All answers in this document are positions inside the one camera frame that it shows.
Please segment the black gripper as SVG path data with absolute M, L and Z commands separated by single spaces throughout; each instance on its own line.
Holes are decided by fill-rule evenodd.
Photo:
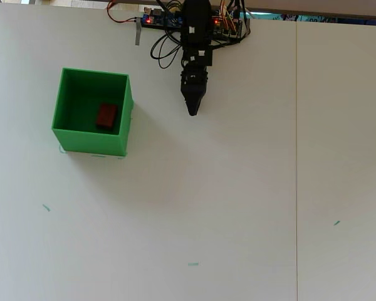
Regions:
M 207 92 L 207 67 L 212 66 L 212 49 L 184 48 L 182 54 L 181 94 L 190 116 L 198 114 Z

